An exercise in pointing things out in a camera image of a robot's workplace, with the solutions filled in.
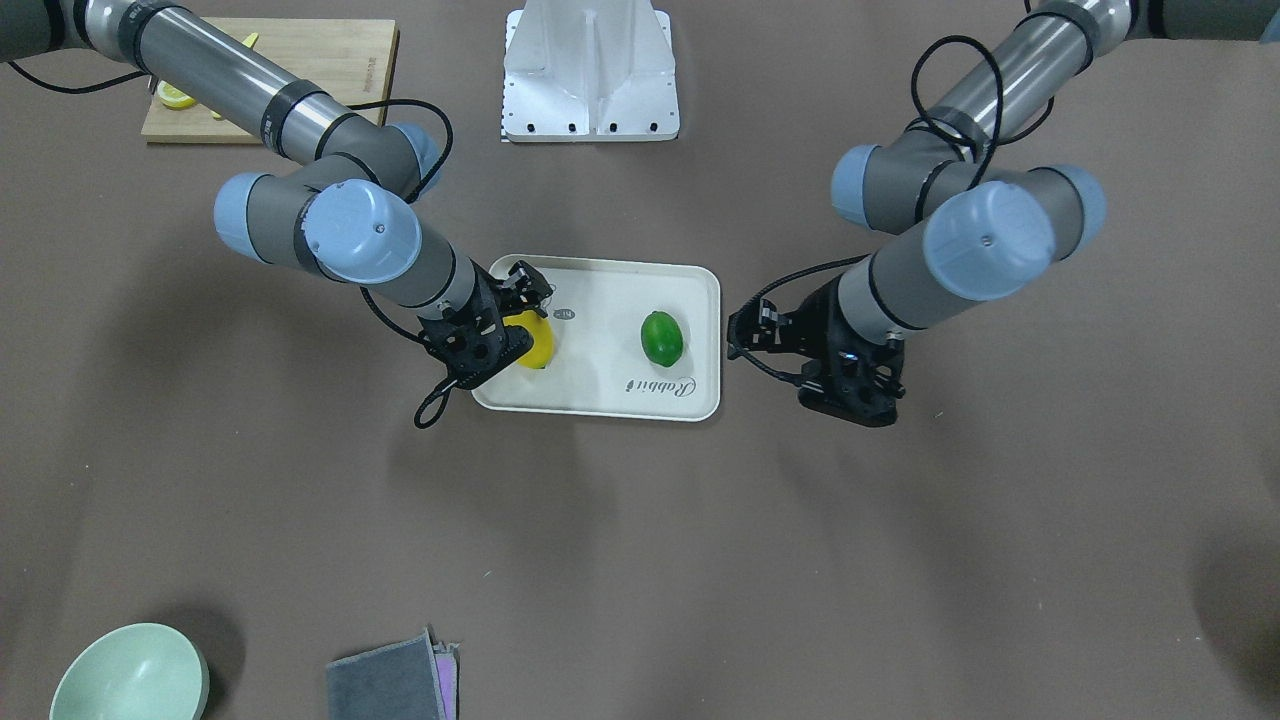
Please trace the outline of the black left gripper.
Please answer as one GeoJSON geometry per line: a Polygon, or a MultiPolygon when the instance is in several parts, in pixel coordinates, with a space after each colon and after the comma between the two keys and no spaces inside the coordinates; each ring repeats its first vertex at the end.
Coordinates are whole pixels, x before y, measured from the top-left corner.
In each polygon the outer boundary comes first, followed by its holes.
{"type": "Polygon", "coordinates": [[[860,427],[896,423],[897,401],[905,395],[904,342],[876,345],[860,337],[844,318],[837,279],[803,301],[795,331],[797,352],[808,359],[797,389],[804,407],[860,427]]]}

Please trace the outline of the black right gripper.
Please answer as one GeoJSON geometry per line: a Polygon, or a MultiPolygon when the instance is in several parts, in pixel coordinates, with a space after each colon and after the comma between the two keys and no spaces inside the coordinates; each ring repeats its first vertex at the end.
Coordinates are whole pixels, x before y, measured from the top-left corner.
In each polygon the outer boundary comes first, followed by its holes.
{"type": "Polygon", "coordinates": [[[461,389],[476,389],[531,347],[524,328],[504,325],[497,291],[504,279],[474,270],[470,296],[449,309],[420,316],[421,338],[428,352],[442,361],[448,377],[461,389]]]}

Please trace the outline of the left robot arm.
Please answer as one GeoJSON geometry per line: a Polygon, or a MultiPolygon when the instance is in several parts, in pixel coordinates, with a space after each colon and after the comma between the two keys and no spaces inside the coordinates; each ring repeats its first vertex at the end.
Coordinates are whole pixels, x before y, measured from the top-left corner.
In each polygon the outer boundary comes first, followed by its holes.
{"type": "Polygon", "coordinates": [[[993,168],[1000,147],[1033,129],[1057,92],[1137,38],[1277,41],[1275,1],[1030,1],[997,47],[948,36],[980,63],[887,145],[850,149],[832,174],[832,206],[888,236],[837,261],[785,316],[783,343],[806,364],[804,407],[864,427],[896,421],[906,340],[1006,299],[1101,231],[1100,182],[1070,165],[993,168]]]}

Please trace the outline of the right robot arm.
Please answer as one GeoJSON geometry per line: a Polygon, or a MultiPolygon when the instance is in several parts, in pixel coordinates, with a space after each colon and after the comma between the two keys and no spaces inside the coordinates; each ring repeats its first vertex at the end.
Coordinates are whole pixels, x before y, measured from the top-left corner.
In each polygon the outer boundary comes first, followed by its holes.
{"type": "Polygon", "coordinates": [[[225,246],[256,263],[356,284],[412,313],[412,340],[475,389],[526,355],[550,286],[517,263],[497,279],[413,210],[451,154],[412,124],[379,126],[172,1],[5,1],[3,60],[86,49],[166,81],[297,164],[218,193],[225,246]]]}

